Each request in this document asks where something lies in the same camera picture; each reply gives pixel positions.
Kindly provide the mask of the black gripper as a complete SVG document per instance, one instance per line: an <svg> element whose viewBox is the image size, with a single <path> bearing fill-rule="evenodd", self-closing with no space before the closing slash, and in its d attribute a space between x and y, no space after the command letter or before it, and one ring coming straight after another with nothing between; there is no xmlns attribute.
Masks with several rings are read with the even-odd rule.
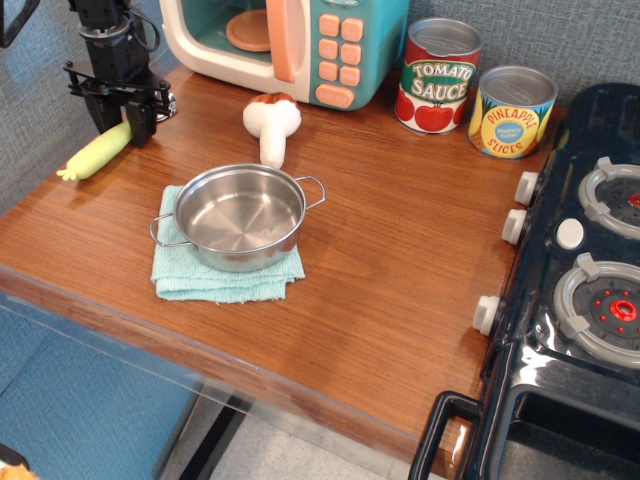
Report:
<svg viewBox="0 0 640 480"><path fill-rule="evenodd" d="M121 107L136 147L156 133L158 118L175 114L170 84L149 68L150 47L141 28L81 28L87 61L68 61L70 93L84 99L100 134L122 123Z"/></svg>

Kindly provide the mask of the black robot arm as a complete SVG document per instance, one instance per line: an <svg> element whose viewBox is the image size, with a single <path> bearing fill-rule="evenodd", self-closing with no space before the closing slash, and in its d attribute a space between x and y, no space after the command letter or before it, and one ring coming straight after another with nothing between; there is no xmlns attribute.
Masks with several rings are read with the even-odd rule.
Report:
<svg viewBox="0 0 640 480"><path fill-rule="evenodd" d="M87 61L69 61L69 91L84 99L100 133L129 121L132 142L143 147L156 133L158 118L171 116L175 102L170 83L152 72L150 54L160 45L148 43L145 24L152 21L129 1L71 1L79 15L79 34L89 55Z"/></svg>

